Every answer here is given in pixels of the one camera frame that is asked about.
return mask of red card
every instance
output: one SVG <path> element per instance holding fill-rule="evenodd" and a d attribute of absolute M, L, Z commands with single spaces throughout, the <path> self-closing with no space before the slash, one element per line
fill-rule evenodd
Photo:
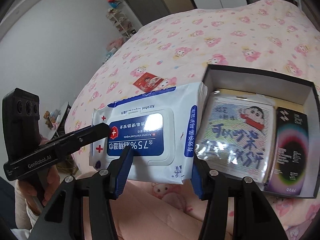
<path fill-rule="evenodd" d="M 133 83 L 137 88 L 148 93 L 151 92 L 155 87 L 157 87 L 164 79 L 157 77 L 148 72 L 144 73 L 135 83 Z"/>

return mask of colorful gradient package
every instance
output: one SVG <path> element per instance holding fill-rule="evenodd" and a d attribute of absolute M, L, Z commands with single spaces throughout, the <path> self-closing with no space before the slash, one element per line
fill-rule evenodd
<path fill-rule="evenodd" d="M 276 150 L 267 191 L 299 195 L 308 158 L 308 121 L 305 114 L 279 107 L 276 111 Z"/>

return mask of open box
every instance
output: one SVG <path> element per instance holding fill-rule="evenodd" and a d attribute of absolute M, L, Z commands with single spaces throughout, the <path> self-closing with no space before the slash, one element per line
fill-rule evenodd
<path fill-rule="evenodd" d="M 203 83 L 208 88 L 208 95 L 216 89 L 237 90 L 282 99 L 303 107 L 308 117 L 309 152 L 303 187 L 295 197 L 315 198 L 320 183 L 320 104 L 314 83 L 273 71 L 225 65 L 208 65 Z"/>

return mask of white wipes package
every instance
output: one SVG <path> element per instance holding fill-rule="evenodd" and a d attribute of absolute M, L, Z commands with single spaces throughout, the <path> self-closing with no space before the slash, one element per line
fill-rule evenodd
<path fill-rule="evenodd" d="M 152 91 L 94 110 L 111 135 L 91 145 L 89 164 L 106 169 L 126 146 L 135 153 L 128 179 L 182 184 L 192 175 L 196 131 L 207 87 L 202 82 Z"/>

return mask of white wall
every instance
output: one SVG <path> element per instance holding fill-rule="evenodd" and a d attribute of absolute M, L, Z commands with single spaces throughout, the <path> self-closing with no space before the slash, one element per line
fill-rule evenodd
<path fill-rule="evenodd" d="M 105 17 L 106 0 L 41 0 L 0 41 L 0 99 L 16 87 L 40 97 L 45 110 L 72 105 L 102 65 L 105 48 L 120 36 Z M 0 125 L 0 176 L 7 161 Z"/>

